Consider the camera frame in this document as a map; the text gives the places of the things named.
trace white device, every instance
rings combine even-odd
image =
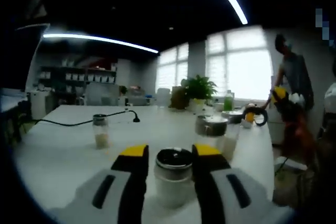
[[[325,93],[324,109],[326,113],[336,114],[336,82]]]
[[[32,118],[39,120],[47,115],[46,97],[50,95],[49,91],[32,91],[30,92],[30,102],[32,107]]]

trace black ceiling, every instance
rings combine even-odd
[[[41,0],[47,15],[24,20],[28,0],[14,1],[15,25],[51,23],[50,31],[73,31],[122,40],[162,51],[201,40],[217,31],[242,26],[228,0]],[[330,0],[238,0],[249,25],[314,26],[316,7]],[[106,57],[152,56],[104,42],[47,42],[44,52],[74,51]]]

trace green bottle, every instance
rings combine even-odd
[[[228,90],[226,95],[224,96],[224,111],[232,111],[233,110],[233,100],[234,93],[231,90]]]

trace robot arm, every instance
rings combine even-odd
[[[267,200],[262,185],[230,165],[220,152],[193,145],[193,176],[202,223],[286,223],[293,210]],[[141,223],[149,151],[147,145],[122,152],[76,191],[75,199],[51,213],[65,223]]]

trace metal jar lid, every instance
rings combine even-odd
[[[182,148],[166,148],[156,156],[156,164],[164,169],[182,170],[191,167],[193,155]]]
[[[223,136],[228,119],[221,116],[199,115],[196,119],[195,131],[202,136]]]
[[[96,126],[105,126],[108,124],[107,116],[104,114],[93,115],[93,124]]]

